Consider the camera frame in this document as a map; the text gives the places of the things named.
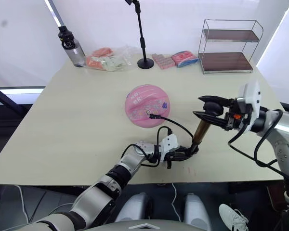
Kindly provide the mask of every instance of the beige table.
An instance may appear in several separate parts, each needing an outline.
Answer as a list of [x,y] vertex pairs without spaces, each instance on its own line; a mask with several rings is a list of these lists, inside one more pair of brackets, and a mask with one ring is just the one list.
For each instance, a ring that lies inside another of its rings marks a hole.
[[[281,108],[273,91],[254,67],[251,73],[203,75],[199,64],[184,68],[104,72],[76,68],[68,61],[54,75],[0,154],[0,184],[90,185],[117,161],[125,147],[139,140],[155,142],[158,128],[140,128],[124,112],[127,94],[142,84],[164,89],[171,103],[169,118],[194,133],[202,111],[203,95],[234,98],[240,85],[257,79],[262,105]],[[165,122],[183,146],[190,137],[179,127]],[[200,151],[187,161],[173,162],[172,169],[142,167],[131,183],[276,180],[281,177],[258,167],[227,146],[237,132],[211,126]],[[259,140],[254,133],[234,144],[252,154]],[[274,158],[265,142],[259,158]]]

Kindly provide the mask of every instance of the pink ball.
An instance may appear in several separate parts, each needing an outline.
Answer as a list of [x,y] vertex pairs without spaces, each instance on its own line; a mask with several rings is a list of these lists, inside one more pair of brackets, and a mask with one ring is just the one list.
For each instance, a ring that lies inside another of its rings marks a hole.
[[153,128],[163,119],[150,119],[150,114],[167,117],[170,112],[168,95],[161,88],[145,84],[134,88],[126,97],[125,112],[132,123],[142,128]]

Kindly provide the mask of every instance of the cable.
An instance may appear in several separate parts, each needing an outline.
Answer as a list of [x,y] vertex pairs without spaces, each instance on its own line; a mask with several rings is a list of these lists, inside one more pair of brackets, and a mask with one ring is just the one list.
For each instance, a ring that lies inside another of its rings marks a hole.
[[[250,155],[244,153],[243,151],[241,151],[241,150],[239,150],[239,149],[237,149],[236,147],[234,147],[234,146],[231,145],[231,143],[233,143],[234,141],[236,141],[236,140],[243,134],[243,132],[245,131],[245,129],[246,129],[247,126],[248,126],[247,124],[244,124],[244,125],[243,125],[243,127],[240,129],[240,131],[237,133],[237,135],[235,135],[230,141],[228,141],[228,146],[229,146],[230,148],[232,148],[233,150],[237,151],[238,153],[240,153],[240,154],[244,155],[245,157],[247,157],[247,158],[249,158],[249,159],[251,159],[251,160],[253,160],[253,161],[256,162],[256,159],[255,159],[255,158],[251,157]],[[273,161],[269,162],[268,164],[266,164],[266,163],[264,163],[264,162],[262,162],[262,161],[260,161],[260,160],[257,160],[257,161],[258,161],[258,163],[259,163],[260,165],[262,165],[261,167],[267,167],[268,169],[270,169],[270,170],[278,173],[279,175],[281,175],[281,176],[283,176],[283,177],[285,177],[285,178],[287,178],[287,179],[289,180],[289,176],[288,176],[287,174],[285,174],[285,173],[283,173],[283,172],[281,172],[281,171],[279,171],[279,170],[277,170],[276,168],[274,168],[274,167],[271,166],[271,164],[275,163],[276,160],[273,160]]]
[[169,121],[169,122],[171,122],[171,123],[179,126],[180,128],[182,128],[182,129],[183,129],[184,131],[186,131],[186,132],[188,133],[188,135],[190,135],[192,138],[194,137],[193,134],[192,134],[189,130],[187,130],[183,125],[181,125],[181,124],[179,124],[179,123],[177,123],[177,122],[175,122],[175,121],[173,121],[173,120],[171,120],[171,119],[162,117],[162,116],[160,116],[160,115],[155,115],[155,114],[150,114],[150,119],[164,119],[164,120],[167,120],[167,121]]
[[159,129],[158,129],[158,133],[157,133],[157,141],[156,141],[156,145],[158,146],[159,144],[159,132],[163,129],[163,128],[167,128],[168,129],[168,135],[172,134],[172,130],[167,127],[167,126],[161,126]]
[[21,198],[21,204],[22,204],[22,208],[23,208],[23,213],[26,217],[26,221],[27,221],[27,224],[29,223],[29,218],[28,218],[28,214],[26,212],[26,208],[25,208],[25,202],[24,202],[24,197],[23,197],[23,192],[21,191],[21,188],[19,185],[15,185],[15,187],[17,187],[19,189],[19,192],[20,192],[20,198]]
[[270,128],[266,131],[266,133],[262,136],[262,138],[260,139],[260,141],[258,142],[258,144],[256,145],[255,151],[254,151],[254,159],[256,161],[256,164],[259,165],[260,167],[266,167],[265,165],[262,165],[260,163],[260,161],[257,159],[257,153],[258,150],[260,148],[260,146],[262,145],[262,143],[264,142],[264,140],[271,134],[271,132],[274,130],[275,126],[279,123],[281,117],[283,116],[283,111],[280,109],[277,109],[275,111],[278,111],[278,116],[276,118],[276,120],[272,123],[272,125],[270,126]]
[[180,217],[180,215],[178,214],[177,210],[175,209],[175,207],[174,207],[174,205],[173,205],[175,199],[177,198],[177,189],[175,188],[175,186],[174,186],[173,183],[171,183],[171,184],[172,184],[172,186],[173,186],[173,188],[174,188],[174,198],[173,198],[173,200],[172,200],[171,205],[172,205],[172,207],[173,207],[173,210],[174,210],[175,214],[177,215],[177,217],[178,217],[178,219],[179,219],[179,222],[181,222],[181,217]]
[[35,207],[35,209],[34,209],[34,211],[33,211],[33,213],[32,213],[32,216],[31,216],[30,219],[29,219],[29,222],[32,222],[33,217],[34,217],[34,215],[35,215],[35,213],[36,213],[36,211],[37,211],[37,209],[38,209],[38,207],[39,207],[41,201],[43,200],[45,194],[46,194],[46,191],[43,193],[43,195],[42,195],[42,197],[40,198],[40,200],[39,200],[37,206]]
[[[148,155],[144,152],[144,150],[143,150],[141,147],[139,147],[137,144],[134,144],[134,143],[131,143],[129,146],[126,147],[126,149],[123,151],[123,153],[122,153],[122,155],[121,155],[121,159],[122,159],[122,157],[125,155],[126,151],[127,151],[130,147],[132,147],[132,146],[138,148],[138,149],[144,154],[146,160],[149,161],[149,157],[148,157]],[[158,163],[157,163],[156,165],[141,164],[141,166],[144,166],[144,167],[157,167],[157,166],[159,165],[159,162],[160,162],[160,160],[158,159]]]
[[58,208],[61,208],[61,207],[66,206],[66,205],[72,205],[72,204],[73,204],[73,203],[66,203],[66,204],[63,204],[63,205],[59,205],[59,206],[57,206],[56,208],[54,208],[54,209],[48,214],[48,216],[51,215],[54,211],[56,211]]

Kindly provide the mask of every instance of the metal shelf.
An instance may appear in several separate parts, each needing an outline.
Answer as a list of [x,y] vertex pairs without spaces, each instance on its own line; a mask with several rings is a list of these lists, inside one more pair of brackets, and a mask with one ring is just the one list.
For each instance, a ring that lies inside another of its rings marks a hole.
[[249,62],[262,36],[257,20],[205,19],[198,49],[202,72],[252,72]]
[[199,58],[204,74],[253,71],[242,52],[199,53]]
[[207,42],[259,42],[252,30],[204,29]]

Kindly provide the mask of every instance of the sneaker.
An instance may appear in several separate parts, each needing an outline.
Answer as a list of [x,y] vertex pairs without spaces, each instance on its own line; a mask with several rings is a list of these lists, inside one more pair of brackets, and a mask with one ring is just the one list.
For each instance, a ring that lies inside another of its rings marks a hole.
[[227,226],[227,228],[231,231],[248,231],[247,224],[249,220],[243,216],[243,214],[235,209],[233,210],[229,206],[225,204],[221,204],[219,207],[220,216]]

